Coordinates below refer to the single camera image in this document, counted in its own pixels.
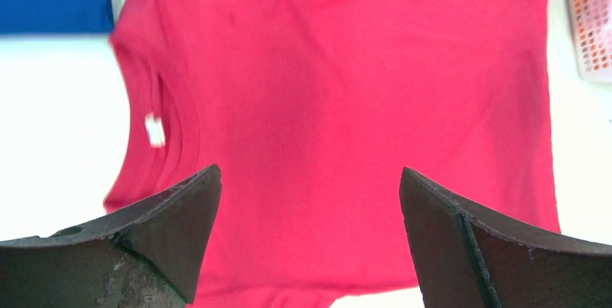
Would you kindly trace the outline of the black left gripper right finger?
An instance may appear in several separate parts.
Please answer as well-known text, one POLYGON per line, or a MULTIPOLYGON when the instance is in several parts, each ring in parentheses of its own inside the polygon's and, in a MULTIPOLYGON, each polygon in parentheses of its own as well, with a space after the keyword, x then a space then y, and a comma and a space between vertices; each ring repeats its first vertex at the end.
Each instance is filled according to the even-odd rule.
POLYGON ((609 307, 611 247, 526 224, 401 175, 401 209, 426 307, 609 307))

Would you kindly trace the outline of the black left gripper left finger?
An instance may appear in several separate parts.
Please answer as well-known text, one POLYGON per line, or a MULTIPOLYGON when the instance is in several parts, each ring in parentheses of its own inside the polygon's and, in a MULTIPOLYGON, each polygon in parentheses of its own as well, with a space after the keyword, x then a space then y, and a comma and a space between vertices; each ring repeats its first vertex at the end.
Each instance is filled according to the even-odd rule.
POLYGON ((49 237, 1 243, 3 307, 184 307, 193 302, 222 191, 212 165, 49 237))

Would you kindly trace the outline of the pink t-shirt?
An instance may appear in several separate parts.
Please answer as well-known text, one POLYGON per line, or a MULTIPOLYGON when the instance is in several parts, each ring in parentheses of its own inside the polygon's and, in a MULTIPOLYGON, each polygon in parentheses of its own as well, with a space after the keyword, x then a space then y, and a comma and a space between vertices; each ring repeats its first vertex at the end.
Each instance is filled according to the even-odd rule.
POLYGON ((217 164, 197 307, 416 285, 411 167, 556 232, 548 0, 126 0, 114 212, 217 164))

